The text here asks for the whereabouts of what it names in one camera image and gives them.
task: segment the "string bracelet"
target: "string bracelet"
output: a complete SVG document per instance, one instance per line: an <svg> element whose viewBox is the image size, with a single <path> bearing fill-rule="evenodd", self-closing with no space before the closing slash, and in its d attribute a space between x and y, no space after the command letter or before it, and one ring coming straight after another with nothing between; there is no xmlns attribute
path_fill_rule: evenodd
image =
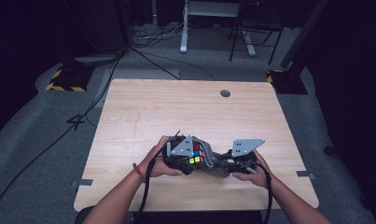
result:
<svg viewBox="0 0 376 224"><path fill-rule="evenodd" d="M134 171L139 174L139 177L141 178L141 182L144 184L145 183L145 177L144 175L141 173L141 170L139 169L139 167L137 166L137 164L135 162L132 163L132 168L134 169Z"/></svg>

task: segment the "light wood tabletop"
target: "light wood tabletop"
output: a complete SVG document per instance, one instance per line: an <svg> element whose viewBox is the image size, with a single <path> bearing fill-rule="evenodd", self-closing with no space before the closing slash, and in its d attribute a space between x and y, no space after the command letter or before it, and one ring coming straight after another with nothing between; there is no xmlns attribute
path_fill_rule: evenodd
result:
<svg viewBox="0 0 376 224"><path fill-rule="evenodd" d="M230 92L230 97L220 92ZM158 143L162 135L194 135L214 152L235 139L264 139L257 151L272 172L313 207L318 199L272 85L265 82L114 79L94 136L75 209L97 204ZM137 211L145 186L130 207ZM145 211L266 209L267 190L232 176L151 178ZM272 208L279 208L273 201Z"/></svg>

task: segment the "black cable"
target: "black cable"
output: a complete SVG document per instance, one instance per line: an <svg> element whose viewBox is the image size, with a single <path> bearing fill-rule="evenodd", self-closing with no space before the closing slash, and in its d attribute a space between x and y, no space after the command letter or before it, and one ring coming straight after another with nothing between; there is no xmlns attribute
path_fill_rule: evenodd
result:
<svg viewBox="0 0 376 224"><path fill-rule="evenodd" d="M190 65L190 66L193 66L193 67L196 67L196 68L199 68L201 69L202 71L204 71L206 74L208 74L208 76L210 76L212 78L213 81L215 81L215 78L209 73L207 72L207 70L197 66L197 65L194 65L192 63L185 63L185 62L182 62L182 61L178 61L178 60L175 60L175 59L171 59L171 58L167 58L167 57L162 57L162 56L159 56L159 55L156 55L156 54L152 54L152 53L145 53L145 52L141 52L142 54L148 54L148 55L152 55L154 57L158 57L158 58L163 58L163 59L167 59L167 60L170 60L170 61L173 61L173 62L177 62L177 63L184 63L184 64L187 64L187 65Z"/></svg>
<svg viewBox="0 0 376 224"><path fill-rule="evenodd" d="M89 120L89 117L88 117L88 115L86 115L85 116L86 117L86 121L89 123L89 124L91 124L91 126L93 126L93 127L96 127L97 128L97 125L95 125L95 124L93 124L90 120Z"/></svg>
<svg viewBox="0 0 376 224"><path fill-rule="evenodd" d="M122 56L124 55L124 51L122 51L122 53L120 54L120 56L118 57L118 60L117 62L115 63L113 69L112 69L112 72L109 76L109 79L108 81L106 82L106 85L102 91L102 93L91 103L91 105L88 107L88 109L86 110L86 112L82 115L82 116L79 116L77 121L72 124L64 133L62 133L55 141L53 141L48 147L46 147L44 150L42 150L36 157L34 157L30 162L28 162L14 177L13 179L9 182L9 184L7 185L7 187L2 191L1 195L0 195L0 202L2 201L2 199L4 198L5 194L7 193L7 191L9 190L9 188L13 185L13 183L16 181L17 178L19 178L19 176L25 171L28 169L28 167L30 167L38 158L40 158L45 152L47 152L49 149L51 149L54 145L56 145L67 133L69 133L69 131L71 131L84 117L86 117L86 115L94 108L95 105L97 105L97 103L100 101L100 99L103 97L106 89L108 88L109 86L109 83L110 81L112 80L112 76L113 76L113 73L115 72L115 68L118 64L118 62L120 61L120 59L122 58Z"/></svg>
<svg viewBox="0 0 376 224"><path fill-rule="evenodd" d="M169 39L172 39L174 37L176 37L177 35L181 35L182 33L177 33L175 35L171 35L171 33L174 31L174 30L180 30L181 28L180 27L176 27L174 28L169 34L165 35L165 32L161 32L160 34L152 34L152 35L149 35L148 36L148 39L146 41L146 44L138 44L138 43L135 43L137 40L136 38L133 40L133 46L136 47L136 48L148 48L148 47L153 47L155 45L157 45L159 42L163 41L163 40L169 40Z"/></svg>
<svg viewBox="0 0 376 224"><path fill-rule="evenodd" d="M152 160L150 160L149 164L147 165L146 176L145 176L145 190L144 190L144 196L143 196L143 198L142 198L141 206L140 206L140 208L139 208L137 214L136 214L135 217L133 218L132 223L134 223L134 224L139 223L139 218L140 218L142 212L144 211L144 207L145 207L145 203L146 203L147 194L149 193L149 180L150 180L150 174L152 173L153 167L155 166L155 163L156 163L156 159L157 159L157 157L158 157L159 154L163 151L165 145L166 145L166 144L164 144L164 145L161 147L161 149L156 153L156 155L152 158Z"/></svg>
<svg viewBox="0 0 376 224"><path fill-rule="evenodd" d="M264 168L264 166L260 163L257 164L263 171L264 175L266 176L266 183L267 183L267 191L269 195L269 203L267 204L267 212L266 217L264 219L264 224L269 223L270 213L272 212L272 177L270 176L269 172Z"/></svg>
<svg viewBox="0 0 376 224"><path fill-rule="evenodd" d="M144 57L145 59L147 59L150 63L153 63L155 66L157 66L158 68L160 68L161 70L163 70L164 72L170 74L172 77L176 78L177 80L180 80L179 77L175 76L174 74L172 74L171 72L167 71L165 68L161 67L160 65L154 63L152 60L148 59L147 56L145 56L143 53L141 53L140 51L136 50L135 48L131 47L131 49L135 52L137 52L139 55L141 55L142 57Z"/></svg>

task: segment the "person's right hand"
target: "person's right hand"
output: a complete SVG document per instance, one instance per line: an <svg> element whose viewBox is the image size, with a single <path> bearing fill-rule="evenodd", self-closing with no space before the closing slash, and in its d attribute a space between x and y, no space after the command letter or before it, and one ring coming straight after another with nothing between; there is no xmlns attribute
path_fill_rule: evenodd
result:
<svg viewBox="0 0 376 224"><path fill-rule="evenodd" d="M270 176L273 178L273 174L269 168L269 165L266 163L266 161L263 159L263 157L255 150L255 154L257 155L257 158L259 162L263 165L263 167L269 172ZM267 182L266 182L266 175L264 174L264 171L261 167L257 166L257 174L242 174L242 173L233 173L232 175L236 177L239 180L242 181L251 181L253 184L261 186L263 188L267 188Z"/></svg>

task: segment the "electrical cable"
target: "electrical cable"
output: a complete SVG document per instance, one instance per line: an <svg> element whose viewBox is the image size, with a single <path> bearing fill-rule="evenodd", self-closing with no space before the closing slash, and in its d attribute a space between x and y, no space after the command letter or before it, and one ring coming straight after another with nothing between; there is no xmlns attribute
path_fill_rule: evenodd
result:
<svg viewBox="0 0 376 224"><path fill-rule="evenodd" d="M147 58L147 56L145 56L144 54L142 54L140 51L136 50L135 48L131 47L131 49L135 52L137 52L139 55L141 55L142 57L144 57L145 59L147 59L150 63L153 63L155 66L157 66L159 69L163 70L164 72L170 74L172 77L176 78L177 80L180 80L179 77L177 77L176 75L172 74L171 72L167 71L165 68L161 67L160 65L154 63L153 61L151 61L150 59Z"/></svg>
<svg viewBox="0 0 376 224"><path fill-rule="evenodd" d="M154 35L154 34L156 33L156 31L157 31L158 29L156 29L155 32L152 33L152 35L139 36L139 37L136 37L136 38L134 38L133 35L132 35L132 40L134 41L134 42L132 43L132 45L133 45L134 47L136 47L136 48L153 47L153 46L155 46L156 44L158 44L159 42L161 42L162 40L169 40L169 39L171 39L171 38L173 38L173 37L175 37L175 36L177 36L177 35L181 35L182 33L178 33L178 34L175 34L175 35L172 35L172 33L173 33L174 31L176 31L177 29L180 29L181 26L182 26L183 24L184 24L184 23L181 22L181 23L178 24L175 28L171 28L172 31L169 32L169 33L166 34L166 35L164 34L164 33L165 33L165 32L164 32L164 28L163 28L163 31L162 31L160 34L156 34L156 35ZM140 40L140 39L147 39L146 44L138 44L138 43L135 43L135 40Z"/></svg>
<svg viewBox="0 0 376 224"><path fill-rule="evenodd" d="M71 131L84 117L86 117L86 115L95 107L95 105L97 105L97 103L101 100L101 98L103 97L106 89L108 88L109 86L109 83L110 81L112 80L112 76L115 72L115 69L116 69L116 66L118 65L118 62L120 61L120 59L123 57L124 53L125 53L126 50L123 50L121 52L121 54L119 55L118 57L118 60L114 63L114 67L112 69L112 72L109 76L109 79L107 80L106 84L105 84L105 87L104 89L102 90L101 94L91 103L91 105L88 107L88 109L86 110L86 112L82 115L82 116L79 116L77 121L75 123L73 123L69 128L67 128L67 130L62 133L55 141L53 141L49 146L47 146L44 150L42 150L36 157L34 157L30 162L28 162L14 177L13 179L8 183L8 185L4 188L4 190L2 191L1 195L0 195L0 202L2 201L2 199L4 198L5 194L7 193L7 191L9 190L9 188L13 185L13 183L17 180L17 178L20 177L20 175L25 171L27 170L38 158L40 158L45 152L47 152L49 149L51 149L54 145L56 145L66 134L69 133L69 131Z"/></svg>
<svg viewBox="0 0 376 224"><path fill-rule="evenodd" d="M257 166L259 166L263 171L264 175L266 176L266 183L267 183L267 191L269 195L269 202L267 204L267 212L266 212L266 217L264 219L264 224L269 223L270 219L270 213L272 212L272 177L270 176L269 172L264 168L264 166L258 162Z"/></svg>
<svg viewBox="0 0 376 224"><path fill-rule="evenodd" d="M152 54L152 53L145 53L145 52L141 52L142 54L148 54L148 55L152 55L152 56L154 56L154 57L158 57L158 58L162 58L162 59L167 59L167 60L170 60L170 61L173 61L173 62L177 62L177 63L184 63L184 64L187 64L187 65L190 65L190 66L193 66L193 67L196 67L196 68L199 68L199 69L201 69L202 71L204 71L206 74L208 74L208 76L210 76L211 77L211 79L213 80L213 81L215 81L215 78L207 71L207 70L205 70L205 69L203 69L203 68L201 68L201 67L199 67L199 66L197 66L197 65L194 65L194 64L192 64L192 63L185 63L185 62L182 62L182 61L178 61L178 60L175 60L175 59L171 59L171 58L167 58L167 57L163 57L163 56L159 56L159 55L156 55L156 54Z"/></svg>
<svg viewBox="0 0 376 224"><path fill-rule="evenodd" d="M141 206L137 212L137 214L135 215L135 217L133 218L133 221L132 223L134 224L137 224L139 223L139 218L142 214L142 212L144 211L144 207L145 207L145 203L146 203L146 198L147 198L147 194L149 193L149 180L150 180L150 174L152 173L152 170L153 170L153 167L155 166L155 163L156 163L156 158L159 156L159 154L163 151L163 148L166 144L164 144L161 149L156 153L156 155L152 158L152 160L150 160L149 164L147 165L147 169L146 169L146 176L145 176L145 190L144 190L144 196L142 198L142 202L141 202Z"/></svg>

